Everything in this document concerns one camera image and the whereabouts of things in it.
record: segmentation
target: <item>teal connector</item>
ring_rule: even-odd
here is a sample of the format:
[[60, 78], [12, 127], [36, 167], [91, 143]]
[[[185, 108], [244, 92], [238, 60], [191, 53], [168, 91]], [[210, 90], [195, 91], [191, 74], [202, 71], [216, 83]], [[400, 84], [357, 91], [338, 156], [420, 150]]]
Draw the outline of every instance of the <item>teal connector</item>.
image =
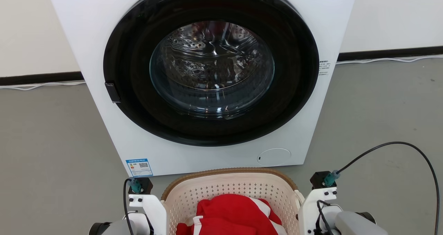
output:
[[131, 189], [134, 193], [140, 193], [141, 192], [141, 184], [139, 181], [133, 177], [131, 177], [131, 181], [129, 182], [129, 185], [131, 186]]
[[337, 170], [334, 170], [331, 173], [329, 173], [328, 176], [325, 177], [323, 182], [325, 186], [330, 187], [335, 183], [335, 180], [337, 180], [339, 177], [340, 174], [337, 173]]

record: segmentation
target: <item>white laundry basket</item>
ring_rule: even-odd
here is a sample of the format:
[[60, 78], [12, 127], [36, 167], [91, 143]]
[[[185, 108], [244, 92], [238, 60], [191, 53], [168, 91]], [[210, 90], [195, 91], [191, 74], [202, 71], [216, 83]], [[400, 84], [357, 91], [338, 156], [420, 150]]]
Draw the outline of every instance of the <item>white laundry basket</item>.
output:
[[221, 194], [267, 200], [288, 235], [299, 234], [296, 215], [304, 197], [294, 182], [274, 169], [236, 168], [193, 173], [171, 183], [161, 197], [169, 235], [175, 235], [178, 223], [195, 216], [199, 201]]

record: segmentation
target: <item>black cable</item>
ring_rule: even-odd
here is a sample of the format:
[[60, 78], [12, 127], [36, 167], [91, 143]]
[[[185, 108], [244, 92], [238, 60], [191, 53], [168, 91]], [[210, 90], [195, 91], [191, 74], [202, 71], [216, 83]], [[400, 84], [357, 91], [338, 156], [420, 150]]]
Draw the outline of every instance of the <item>black cable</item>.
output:
[[314, 230], [314, 234], [323, 234], [322, 233], [322, 229], [320, 228], [320, 217], [322, 215], [319, 213], [318, 217], [317, 217], [317, 221], [315, 221], [315, 230]]
[[320, 213], [320, 216], [322, 217], [323, 223], [325, 223], [326, 230], [329, 232], [329, 235], [333, 235], [331, 227], [329, 226], [328, 222], [326, 221], [325, 215], [323, 214], [322, 208], [320, 208], [320, 203], [323, 203], [324, 205], [327, 205], [327, 206], [330, 206], [331, 204], [324, 202], [323, 200], [317, 200], [318, 212]]
[[126, 216], [126, 222], [128, 222], [128, 228], [131, 235], [134, 235], [133, 228], [131, 227], [131, 222], [129, 221], [128, 216], [128, 207], [126, 206], [126, 183], [128, 181], [132, 181], [131, 179], [126, 179], [125, 184], [123, 185], [123, 207], [125, 208], [125, 216]]
[[387, 143], [383, 143], [380, 144], [376, 147], [371, 148], [370, 150], [364, 152], [363, 154], [357, 156], [355, 159], [353, 159], [350, 163], [348, 163], [346, 166], [344, 166], [342, 169], [337, 171], [337, 174], [339, 174], [340, 172], [342, 172], [343, 170], [347, 169], [350, 165], [352, 165], [354, 162], [356, 162], [358, 159], [362, 158], [363, 156], [369, 154], [370, 152], [384, 147], [386, 145], [391, 145], [391, 144], [403, 144], [403, 145], [408, 145], [410, 147], [413, 147], [415, 150], [418, 151], [418, 153], [421, 154], [421, 156], [423, 156], [423, 158], [426, 160], [427, 165], [429, 166], [429, 169], [431, 170], [432, 173], [432, 177], [434, 177], [434, 183], [435, 183], [435, 192], [437, 194], [437, 208], [435, 211], [435, 229], [434, 229], [434, 235], [438, 235], [438, 229], [439, 229], [439, 219], [440, 219], [440, 191], [439, 191], [439, 184], [437, 182], [437, 176], [435, 175], [435, 171], [434, 168], [432, 167], [431, 162], [429, 161], [429, 159], [426, 157], [426, 155], [417, 147], [415, 147], [414, 145], [407, 143], [407, 142], [387, 142]]

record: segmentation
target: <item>white washing machine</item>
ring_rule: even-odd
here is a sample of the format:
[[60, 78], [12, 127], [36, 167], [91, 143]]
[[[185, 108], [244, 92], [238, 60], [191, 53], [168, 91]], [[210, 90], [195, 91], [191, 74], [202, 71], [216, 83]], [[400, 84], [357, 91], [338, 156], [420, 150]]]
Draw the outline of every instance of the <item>white washing machine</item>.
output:
[[52, 0], [128, 175], [302, 164], [354, 0]]

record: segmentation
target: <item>white stripe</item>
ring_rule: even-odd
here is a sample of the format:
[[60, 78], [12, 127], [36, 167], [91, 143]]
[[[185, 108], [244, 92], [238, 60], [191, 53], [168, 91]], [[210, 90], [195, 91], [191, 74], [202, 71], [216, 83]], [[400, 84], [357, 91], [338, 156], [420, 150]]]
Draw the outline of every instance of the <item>white stripe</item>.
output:
[[251, 197], [249, 197], [249, 198], [255, 203], [255, 205], [258, 206], [260, 211], [262, 211], [266, 215], [266, 217], [269, 217], [269, 214], [271, 214], [271, 208], [269, 208], [268, 205], [263, 203], [261, 200], [257, 200], [257, 199], [251, 198]]
[[[271, 208], [269, 208], [269, 206], [266, 205], [261, 200], [254, 199], [254, 198], [251, 198], [251, 197], [249, 197], [249, 198], [255, 203], [255, 205], [258, 206], [260, 211], [262, 211], [266, 215], [266, 217], [269, 218], [269, 215], [271, 214]], [[277, 232], [278, 235], [287, 235], [287, 233], [286, 233], [286, 231], [285, 231], [283, 226], [275, 223], [272, 220], [269, 220], [269, 221], [271, 221], [271, 224], [274, 226], [274, 229], [275, 229], [275, 231]]]
[[193, 218], [193, 221], [194, 221], [194, 233], [193, 233], [193, 235], [199, 235], [200, 234], [200, 231], [201, 231], [200, 219], [202, 219], [202, 218], [203, 218], [203, 216], [195, 216]]
[[270, 220], [271, 224], [274, 226], [275, 231], [277, 232], [278, 235], [288, 235], [284, 229], [283, 226], [275, 223], [274, 221]]

